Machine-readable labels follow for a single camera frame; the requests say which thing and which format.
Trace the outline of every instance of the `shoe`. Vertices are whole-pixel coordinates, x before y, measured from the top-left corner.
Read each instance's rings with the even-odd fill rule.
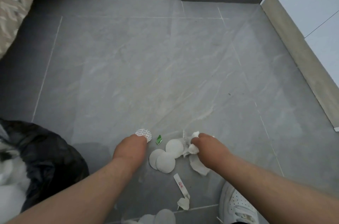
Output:
[[[219,218],[224,224],[259,224],[257,210],[228,182],[222,188]]]

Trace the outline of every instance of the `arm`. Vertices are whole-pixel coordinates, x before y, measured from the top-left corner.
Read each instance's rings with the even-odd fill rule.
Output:
[[[132,135],[125,138],[116,147],[108,165],[7,224],[104,223],[118,196],[141,165],[146,145],[145,137]]]
[[[201,162],[237,189],[271,224],[338,223],[339,200],[233,155],[216,138],[192,139]]]

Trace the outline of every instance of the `hand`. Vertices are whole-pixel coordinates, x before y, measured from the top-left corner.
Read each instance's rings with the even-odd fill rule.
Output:
[[[231,155],[231,152],[218,139],[200,133],[198,138],[193,138],[191,143],[199,149],[198,157],[200,161],[211,170],[218,172],[218,166]]]
[[[120,158],[126,161],[134,173],[142,164],[146,154],[147,139],[135,134],[124,138],[115,148],[113,160]]]

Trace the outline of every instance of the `gray tile floor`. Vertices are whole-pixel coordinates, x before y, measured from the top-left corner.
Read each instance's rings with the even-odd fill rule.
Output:
[[[148,154],[199,130],[339,196],[339,137],[259,5],[35,0],[0,73],[0,115],[59,133],[91,172],[139,128],[164,138]],[[218,223],[224,181],[201,177],[187,159],[170,175],[145,161],[107,222],[176,211],[175,173],[192,208],[177,223]]]

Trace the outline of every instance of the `forearm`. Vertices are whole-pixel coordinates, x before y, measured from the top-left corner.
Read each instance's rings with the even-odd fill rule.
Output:
[[[296,184],[236,156],[216,170],[271,224],[337,223],[339,201]]]
[[[121,158],[79,183],[28,209],[8,224],[100,224],[133,171]]]

